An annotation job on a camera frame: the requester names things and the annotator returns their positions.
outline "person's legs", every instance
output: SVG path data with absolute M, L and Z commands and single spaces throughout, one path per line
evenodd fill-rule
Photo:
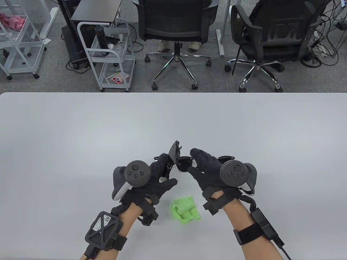
M 159 40 L 159 46 L 158 46 L 159 52 L 169 52 L 170 50 L 171 48 L 170 48 L 169 41 Z
M 196 52 L 201 46 L 201 42 L 190 42 L 188 50 L 190 52 Z

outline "black glove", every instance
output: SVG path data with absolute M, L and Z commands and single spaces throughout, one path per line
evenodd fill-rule
M 238 188 L 228 186 L 222 181 L 220 177 L 222 164 L 216 157 L 196 148 L 191 149 L 190 154 L 196 161 L 197 168 L 189 167 L 188 172 L 198 182 L 204 198 L 208 201 L 204 208 L 208 209 L 212 215 L 234 198 L 242 195 Z M 219 190 L 222 190 L 224 194 L 216 200 L 211 198 Z
M 160 155 L 158 160 L 150 165 L 150 180 L 142 187 L 128 190 L 120 199 L 122 205 L 125 205 L 127 208 L 133 202 L 143 209 L 143 214 L 141 215 L 143 219 L 141 219 L 141 221 L 142 224 L 146 226 L 149 226 L 150 223 L 158 217 L 153 205 L 157 205 L 164 193 L 171 190 L 171 188 L 177 184 L 177 179 L 168 179 L 167 181 L 159 182 L 159 178 L 163 174 L 167 160 L 167 154 Z M 150 199 L 152 205 L 145 200 L 145 198 Z

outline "green cloth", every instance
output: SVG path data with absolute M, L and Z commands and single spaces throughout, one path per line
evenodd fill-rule
M 170 209 L 173 218 L 178 219 L 181 224 L 186 224 L 193 219 L 201 219 L 192 196 L 174 200 L 170 204 Z

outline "chrome chair base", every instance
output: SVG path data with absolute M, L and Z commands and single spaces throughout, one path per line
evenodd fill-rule
M 283 89 L 280 86 L 276 76 L 274 74 L 272 74 L 272 72 L 269 71 L 267 68 L 265 68 L 265 66 L 272 65 L 272 64 L 282 65 L 281 62 L 279 62 L 279 61 L 272 61 L 272 62 L 263 63 L 263 64 L 258 65 L 258 64 L 255 63 L 255 61 L 246 61 L 246 60 L 241 60 L 241 59 L 237 59 L 237 60 L 236 59 L 232 59 L 232 60 L 229 60 L 225 64 L 224 71 L 225 72 L 230 72 L 232 70 L 231 67 L 234 65 L 235 62 L 239 63 L 239 64 L 246 64 L 246 65 L 251 65 L 252 66 L 251 70 L 243 77 L 243 79 L 241 81 L 241 84 L 239 86 L 239 92 L 247 92 L 247 89 L 245 88 L 245 85 L 247 84 L 249 79 L 252 77 L 254 71 L 256 71 L 256 70 L 263 71 L 266 75 L 268 75 L 272 79 L 272 81 L 275 83 L 275 92 L 278 92 L 278 93 L 283 92 Z
M 161 71 L 153 78 L 152 80 L 152 90 L 157 90 L 158 86 L 156 84 L 156 81 L 158 78 L 166 71 L 166 69 L 173 63 L 173 62 L 179 62 L 186 73 L 189 75 L 191 80 L 193 81 L 192 89 L 196 90 L 198 89 L 198 85 L 196 82 L 196 79 L 192 75 L 192 73 L 188 70 L 186 64 L 184 63 L 182 58 L 190 58 L 190 59 L 206 59 L 206 66 L 211 67 L 211 56 L 204 56 L 204 55 L 195 55 L 195 54 L 182 54 L 181 53 L 181 46 L 182 44 L 180 42 L 175 42 L 174 45 L 174 52 L 173 53 L 162 53 L 162 52 L 146 52 L 145 62 L 150 62 L 149 56 L 162 56 L 162 57 L 171 57 L 171 59 L 168 61 L 168 63 L 165 64 L 165 66 L 161 69 Z

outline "black mesh chair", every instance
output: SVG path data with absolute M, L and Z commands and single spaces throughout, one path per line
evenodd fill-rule
M 216 18 L 219 0 L 133 0 L 138 11 L 139 36 L 142 40 L 158 39 L 173 41 L 173 53 L 146 52 L 145 62 L 150 57 L 171 57 L 169 62 L 153 78 L 152 90 L 157 90 L 156 80 L 175 61 L 180 62 L 193 81 L 192 89 L 198 85 L 185 65 L 183 58 L 207 59 L 206 66 L 211 66 L 211 57 L 182 54 L 182 42 L 206 43 L 209 27 Z
M 275 92 L 283 92 L 278 79 L 266 66 L 280 72 L 284 70 L 282 62 L 297 61 L 307 55 L 309 41 L 330 1 L 321 0 L 317 4 L 319 0 L 269 0 L 261 7 L 255 7 L 258 8 L 255 17 L 248 17 L 241 5 L 234 5 L 231 8 L 231 34 L 239 51 L 236 59 L 225 64 L 224 71 L 234 72 L 236 63 L 252 67 L 243 77 L 239 92 L 247 92 L 245 85 L 256 70 L 263 71 L 273 80 Z M 248 60 L 238 59 L 240 50 Z

